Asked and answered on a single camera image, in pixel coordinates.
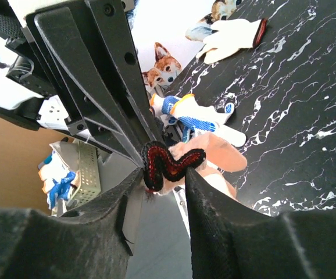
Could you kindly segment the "cream knit glove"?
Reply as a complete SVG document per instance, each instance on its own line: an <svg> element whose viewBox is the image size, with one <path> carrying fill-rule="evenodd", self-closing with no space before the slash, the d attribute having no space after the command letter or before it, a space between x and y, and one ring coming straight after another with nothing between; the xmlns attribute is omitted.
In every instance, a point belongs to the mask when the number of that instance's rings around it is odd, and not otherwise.
<svg viewBox="0 0 336 279"><path fill-rule="evenodd" d="M266 32L267 19L254 22L247 19L219 20L212 24L213 34L203 39L204 46L196 58L204 57L207 65L216 63L241 49L255 49Z"/></svg>
<svg viewBox="0 0 336 279"><path fill-rule="evenodd" d="M247 159L228 141L214 133L205 133L188 142L167 147L151 141L141 150L144 161L145 192L148 195L167 195L185 184L189 168L194 169L211 186L236 199L235 188L223 177L220 169L233 173L247 167Z"/></svg>

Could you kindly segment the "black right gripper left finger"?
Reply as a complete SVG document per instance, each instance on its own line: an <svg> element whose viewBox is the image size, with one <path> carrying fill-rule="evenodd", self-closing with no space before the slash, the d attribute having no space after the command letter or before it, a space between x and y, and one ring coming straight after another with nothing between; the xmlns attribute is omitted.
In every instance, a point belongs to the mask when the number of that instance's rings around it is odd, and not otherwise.
<svg viewBox="0 0 336 279"><path fill-rule="evenodd" d="M122 226L142 178L135 169L61 217L0 208L0 278L125 278L132 253Z"/></svg>

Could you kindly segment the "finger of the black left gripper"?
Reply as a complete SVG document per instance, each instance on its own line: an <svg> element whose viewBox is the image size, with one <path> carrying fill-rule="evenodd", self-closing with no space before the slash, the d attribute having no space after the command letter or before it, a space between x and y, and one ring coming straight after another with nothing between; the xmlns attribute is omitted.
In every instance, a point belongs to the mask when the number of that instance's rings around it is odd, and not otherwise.
<svg viewBox="0 0 336 279"><path fill-rule="evenodd" d="M127 1L40 2L26 16L27 39L55 87L75 133L142 165L144 144L160 140L125 15Z"/></svg>

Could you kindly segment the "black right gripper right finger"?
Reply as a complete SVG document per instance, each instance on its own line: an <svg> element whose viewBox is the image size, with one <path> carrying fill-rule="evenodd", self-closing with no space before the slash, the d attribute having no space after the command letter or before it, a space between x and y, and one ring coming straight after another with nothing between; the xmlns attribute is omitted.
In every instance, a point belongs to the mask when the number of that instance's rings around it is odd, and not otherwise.
<svg viewBox="0 0 336 279"><path fill-rule="evenodd" d="M185 195L193 278L336 278L336 209L269 217L194 169Z"/></svg>

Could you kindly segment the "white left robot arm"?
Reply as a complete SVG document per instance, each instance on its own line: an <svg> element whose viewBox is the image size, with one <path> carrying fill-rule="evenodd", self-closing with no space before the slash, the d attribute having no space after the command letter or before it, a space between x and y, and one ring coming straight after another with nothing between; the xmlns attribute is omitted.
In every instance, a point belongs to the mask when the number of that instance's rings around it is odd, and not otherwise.
<svg viewBox="0 0 336 279"><path fill-rule="evenodd" d="M0 37L15 55L0 77L0 117L56 130L142 166L161 141L127 12L134 1L0 1Z"/></svg>

